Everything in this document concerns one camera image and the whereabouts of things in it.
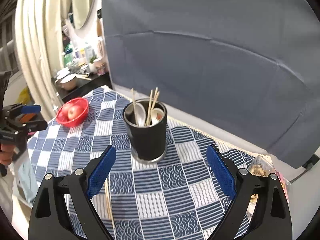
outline chopstick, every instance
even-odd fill
[[[138,119],[136,116],[136,101],[134,100],[134,90],[133,88],[131,89],[132,92],[132,103],[133,103],[133,115],[134,115],[134,120],[136,122],[136,125],[138,125]]]
[[[107,203],[107,214],[108,218],[111,219],[112,226],[115,228],[115,222],[113,220],[113,215],[112,215],[112,209],[111,209],[111,203],[110,203],[110,195],[109,195],[109,186],[108,186],[108,178],[104,182],[104,189],[105,189],[105,195],[106,195],[106,203]]]
[[[88,74],[76,74],[77,76],[88,77]]]
[[[84,77],[82,75],[77,75],[77,78],[81,78],[81,79],[85,79],[85,80],[92,80],[92,78],[87,78],[87,77]]]
[[[158,87],[156,87],[155,98],[156,98],[157,93],[158,93]]]
[[[152,110],[155,108],[155,105],[156,105],[156,102],[158,100],[159,94],[160,94],[160,92],[158,91],[158,93],[155,95],[155,98],[153,99],[153,103],[152,103],[152,106],[151,106],[151,109],[150,109],[150,117],[151,117]]]
[[[146,126],[148,125],[149,123],[149,119],[151,117],[151,101],[152,101],[152,95],[153,95],[153,90],[151,89],[151,93],[150,93],[150,99],[149,99],[149,105],[148,105],[148,117],[147,117],[147,120],[146,120]]]

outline packaged food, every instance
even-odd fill
[[[279,171],[277,171],[269,162],[267,162],[262,156],[255,157],[251,162],[248,170],[252,175],[257,175],[262,177],[268,177],[270,173],[277,174],[280,179],[282,188],[284,190],[284,194],[287,198],[287,202],[289,203],[288,192],[289,192],[290,182],[287,179],[285,179],[285,177]],[[253,211],[256,206],[257,199],[258,199],[258,194],[251,196],[251,200],[247,209],[247,214],[249,219],[251,219],[253,215]]]

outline window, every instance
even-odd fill
[[[14,40],[15,9],[10,11],[0,22],[0,71],[11,71],[11,80],[22,74],[17,59]]]

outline apple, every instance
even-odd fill
[[[64,115],[62,112],[60,112],[60,113],[58,114],[58,120],[59,120],[60,122],[67,122],[67,121],[69,121],[69,120],[68,120],[68,116]]]
[[[70,103],[66,103],[62,106],[62,109],[61,109],[61,113],[65,116],[65,117],[68,117],[68,112],[69,112],[69,109],[70,107],[73,106],[73,103],[70,102]]]
[[[69,120],[73,120],[75,118],[77,118],[79,115],[81,115],[83,113],[84,109],[81,106],[72,106],[69,108],[68,111],[68,119]]]

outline black cup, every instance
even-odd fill
[[[136,100],[143,105],[148,114],[149,99]],[[167,109],[161,102],[156,102],[155,108],[164,112],[162,119],[148,126],[139,127],[135,124],[133,104],[128,104],[122,112],[124,123],[131,142],[131,154],[140,163],[155,163],[162,160],[167,152],[166,128]]]

